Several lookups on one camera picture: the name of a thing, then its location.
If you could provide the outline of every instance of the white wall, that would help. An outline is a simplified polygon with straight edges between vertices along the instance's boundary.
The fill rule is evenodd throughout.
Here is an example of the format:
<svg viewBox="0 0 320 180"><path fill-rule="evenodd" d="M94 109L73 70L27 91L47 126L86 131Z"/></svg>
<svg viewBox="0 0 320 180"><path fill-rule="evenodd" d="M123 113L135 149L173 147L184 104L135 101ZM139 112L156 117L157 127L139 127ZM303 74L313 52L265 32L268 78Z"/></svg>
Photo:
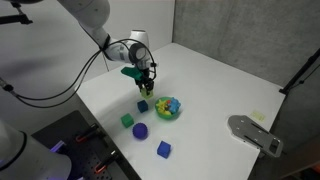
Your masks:
<svg viewBox="0 0 320 180"><path fill-rule="evenodd" d="M151 50L172 41L174 0L109 2L111 14L105 28L113 38L127 38L132 29L144 29L149 33ZM0 77L26 96L56 94L74 80L87 59L97 51L97 45L55 0L24 5L22 10L33 24L0 26ZM15 13L9 3L0 2L0 16ZM86 80L105 72L106 66L100 56ZM28 133L79 108L83 108L83 104L75 97L57 108L35 109L0 90L0 119Z"/></svg>

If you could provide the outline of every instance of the gray metal bracket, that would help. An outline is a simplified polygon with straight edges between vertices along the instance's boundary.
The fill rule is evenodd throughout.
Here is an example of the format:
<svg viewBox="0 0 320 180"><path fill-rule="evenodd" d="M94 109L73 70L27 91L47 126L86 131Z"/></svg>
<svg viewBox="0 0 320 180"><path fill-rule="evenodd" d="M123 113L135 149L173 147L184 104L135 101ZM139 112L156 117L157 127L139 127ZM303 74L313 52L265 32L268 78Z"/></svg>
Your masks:
<svg viewBox="0 0 320 180"><path fill-rule="evenodd" d="M251 143L269 156L280 157L283 142L248 116L231 116L228 119L228 125L232 134L244 142Z"/></svg>

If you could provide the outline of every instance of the white table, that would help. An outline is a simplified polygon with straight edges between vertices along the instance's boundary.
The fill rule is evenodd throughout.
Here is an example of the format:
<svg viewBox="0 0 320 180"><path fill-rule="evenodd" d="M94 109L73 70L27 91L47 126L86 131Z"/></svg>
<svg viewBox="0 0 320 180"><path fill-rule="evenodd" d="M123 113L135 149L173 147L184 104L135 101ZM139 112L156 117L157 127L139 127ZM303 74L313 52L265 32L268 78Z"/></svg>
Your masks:
<svg viewBox="0 0 320 180"><path fill-rule="evenodd" d="M78 95L142 179L247 179L259 151L234 138L227 119L256 110L265 115L257 122L270 130L284 100L280 87L177 44L153 55L159 68L148 112L138 111L142 97L122 67L84 83ZM157 117L154 103L162 96L180 100L178 119ZM146 140L123 127L126 113L148 126ZM168 159L157 155L161 140L172 145Z"/></svg>

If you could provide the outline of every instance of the gray wall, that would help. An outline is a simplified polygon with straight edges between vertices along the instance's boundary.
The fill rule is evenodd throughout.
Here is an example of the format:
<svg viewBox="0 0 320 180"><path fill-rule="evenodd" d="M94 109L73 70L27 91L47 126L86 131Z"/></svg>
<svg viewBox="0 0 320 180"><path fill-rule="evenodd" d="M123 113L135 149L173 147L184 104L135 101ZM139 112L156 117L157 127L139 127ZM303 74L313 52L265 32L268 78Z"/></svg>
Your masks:
<svg viewBox="0 0 320 180"><path fill-rule="evenodd" d="M176 0L173 41L284 86L320 48L320 1ZM319 78L283 104L273 132L287 151L320 133Z"/></svg>

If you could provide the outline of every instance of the blue cube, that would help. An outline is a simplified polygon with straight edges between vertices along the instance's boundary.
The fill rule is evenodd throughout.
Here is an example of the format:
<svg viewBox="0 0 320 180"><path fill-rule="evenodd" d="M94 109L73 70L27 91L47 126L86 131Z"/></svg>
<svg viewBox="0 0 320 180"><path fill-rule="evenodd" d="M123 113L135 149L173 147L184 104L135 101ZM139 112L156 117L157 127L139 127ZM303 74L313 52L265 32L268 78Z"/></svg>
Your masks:
<svg viewBox="0 0 320 180"><path fill-rule="evenodd" d="M140 113L146 112L149 109L148 104L145 100L138 102L137 105Z"/></svg>
<svg viewBox="0 0 320 180"><path fill-rule="evenodd" d="M171 145L164 141L161 141L157 150L157 154L167 159L169 157L170 151Z"/></svg>

